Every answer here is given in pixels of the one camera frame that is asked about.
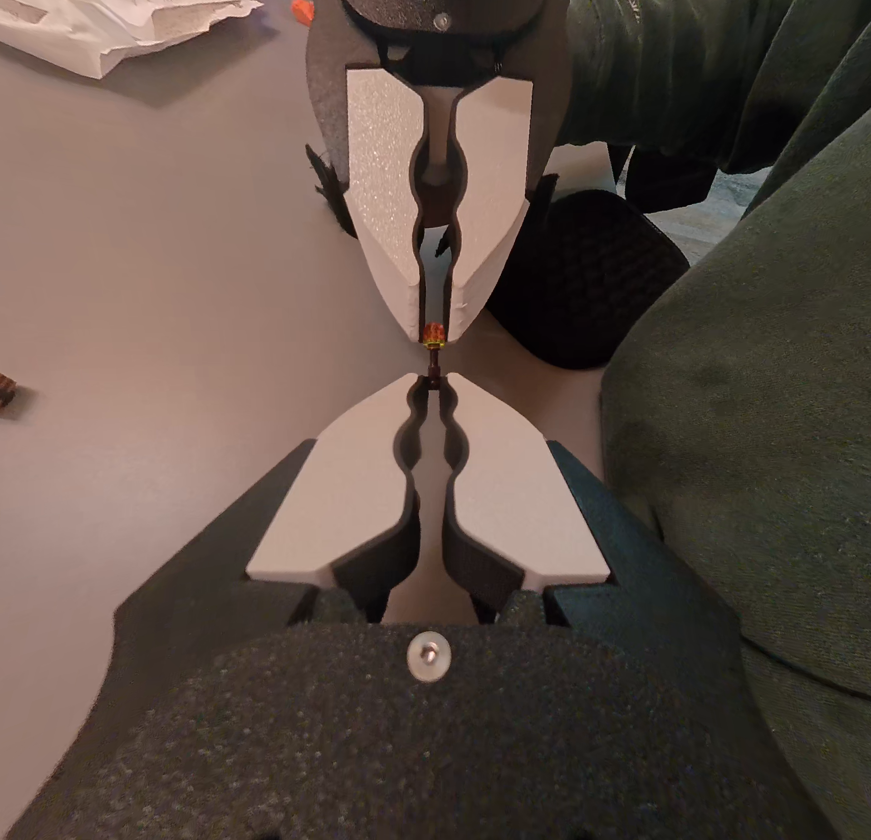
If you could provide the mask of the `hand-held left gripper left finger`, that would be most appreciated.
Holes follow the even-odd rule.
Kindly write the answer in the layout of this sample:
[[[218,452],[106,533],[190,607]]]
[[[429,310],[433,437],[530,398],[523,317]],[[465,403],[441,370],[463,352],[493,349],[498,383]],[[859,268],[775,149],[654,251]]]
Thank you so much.
[[[324,429],[245,573],[252,581],[344,590],[371,623],[421,552],[422,377],[408,373]]]

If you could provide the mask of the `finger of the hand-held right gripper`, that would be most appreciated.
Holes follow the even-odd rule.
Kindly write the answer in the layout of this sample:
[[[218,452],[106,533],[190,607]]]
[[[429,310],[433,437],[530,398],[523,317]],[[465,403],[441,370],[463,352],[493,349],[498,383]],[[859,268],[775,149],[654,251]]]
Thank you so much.
[[[459,247],[451,270],[448,341],[485,308],[524,222],[533,85],[494,78],[456,103],[453,137],[464,163],[455,211]]]
[[[367,267],[406,337],[421,335],[421,210],[414,162],[426,134],[422,98],[381,68],[347,76],[347,209]]]

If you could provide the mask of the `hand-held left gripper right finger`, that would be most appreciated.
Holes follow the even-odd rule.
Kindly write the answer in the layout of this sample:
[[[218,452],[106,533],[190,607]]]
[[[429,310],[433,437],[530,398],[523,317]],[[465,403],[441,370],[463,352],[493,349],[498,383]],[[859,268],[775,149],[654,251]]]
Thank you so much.
[[[463,375],[441,380],[451,467],[442,559],[486,620],[520,591],[599,586],[611,569],[544,435]]]

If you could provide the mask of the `person's right forearm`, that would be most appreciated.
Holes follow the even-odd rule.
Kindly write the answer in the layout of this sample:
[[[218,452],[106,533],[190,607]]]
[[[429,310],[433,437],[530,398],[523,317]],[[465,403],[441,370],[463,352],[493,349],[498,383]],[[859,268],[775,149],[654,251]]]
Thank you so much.
[[[869,0],[568,0],[572,91],[558,145],[606,142],[721,171],[772,167],[869,78]]]

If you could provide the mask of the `grey desk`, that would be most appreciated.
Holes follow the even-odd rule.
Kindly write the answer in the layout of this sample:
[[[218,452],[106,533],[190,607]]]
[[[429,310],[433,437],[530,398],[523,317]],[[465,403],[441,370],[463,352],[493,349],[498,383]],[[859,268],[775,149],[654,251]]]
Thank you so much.
[[[315,191],[291,0],[92,82],[2,49],[2,835],[115,608],[302,440],[425,367]]]

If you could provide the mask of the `dark cloth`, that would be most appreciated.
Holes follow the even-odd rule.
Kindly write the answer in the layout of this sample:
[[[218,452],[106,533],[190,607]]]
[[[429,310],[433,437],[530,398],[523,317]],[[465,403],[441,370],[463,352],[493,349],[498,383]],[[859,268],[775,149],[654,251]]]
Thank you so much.
[[[625,198],[644,214],[703,203],[719,169],[716,164],[659,151],[607,145],[615,181],[626,171]]]

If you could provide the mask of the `white crumpled paper bag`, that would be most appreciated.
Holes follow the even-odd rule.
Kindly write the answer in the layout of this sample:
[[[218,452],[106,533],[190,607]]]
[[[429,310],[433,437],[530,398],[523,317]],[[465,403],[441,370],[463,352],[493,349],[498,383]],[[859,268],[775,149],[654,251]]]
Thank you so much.
[[[260,0],[1,0],[1,41],[100,80],[126,59],[173,47],[262,6]]]

